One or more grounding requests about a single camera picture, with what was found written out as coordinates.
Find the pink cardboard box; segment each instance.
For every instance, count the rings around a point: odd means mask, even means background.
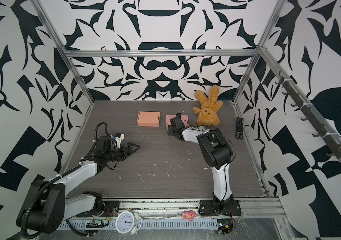
[[[160,123],[160,112],[139,112],[137,126],[158,127]]]
[[[167,115],[167,130],[168,130],[168,125],[172,125],[171,124],[171,119],[176,117],[176,115]],[[183,120],[182,122],[184,123],[185,126],[188,126],[188,115],[181,115],[181,120]]]

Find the white alarm clock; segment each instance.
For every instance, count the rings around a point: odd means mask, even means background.
[[[141,223],[140,227],[137,228],[136,223],[139,219]],[[124,211],[117,216],[115,227],[119,233],[130,233],[133,235],[140,230],[142,224],[143,219],[139,216],[138,212],[132,213],[130,211]]]

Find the floor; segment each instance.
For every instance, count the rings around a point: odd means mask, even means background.
[[[179,198],[212,197],[213,177],[200,147],[170,137],[166,131],[166,115],[187,114],[191,125],[196,125],[196,101],[97,101],[84,128],[68,169],[77,165],[92,146],[95,127],[108,124],[108,133],[125,134],[123,143],[141,146],[115,170],[104,168],[99,174],[77,186],[68,197],[84,191],[101,193],[106,198]],[[159,127],[138,127],[138,111],[160,112]],[[236,117],[230,102],[218,111],[221,123],[217,126],[233,142],[236,158],[230,165],[230,187],[236,197],[263,196],[244,140],[235,138]],[[98,136],[102,136],[100,127]]]

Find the pink pig figurine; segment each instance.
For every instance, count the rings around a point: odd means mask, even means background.
[[[191,210],[191,211],[185,211],[182,213],[182,218],[183,220],[189,219],[191,222],[193,222],[193,218],[196,217],[196,213]]]

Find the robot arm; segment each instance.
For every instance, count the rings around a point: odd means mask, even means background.
[[[104,167],[113,170],[115,167],[109,167],[108,162],[121,162],[140,148],[130,142],[127,146],[122,144],[124,135],[120,133],[109,135],[105,131],[106,136],[97,138],[97,129],[102,124],[106,125],[100,123],[96,127],[93,146],[79,165],[48,181],[37,180],[31,184],[16,219],[16,225],[21,227],[25,239],[34,238],[42,232],[52,233],[63,220],[82,212],[99,212],[103,209],[101,194],[85,192],[78,197],[65,199],[76,186],[98,174]],[[29,235],[26,229],[38,233]]]
[[[168,126],[168,135],[176,136],[179,140],[195,142],[200,145],[206,163],[211,167],[213,173],[213,198],[222,210],[233,202],[233,194],[229,185],[229,164],[233,151],[221,131],[206,130],[204,127],[185,127],[181,114],[170,120],[172,125]]]

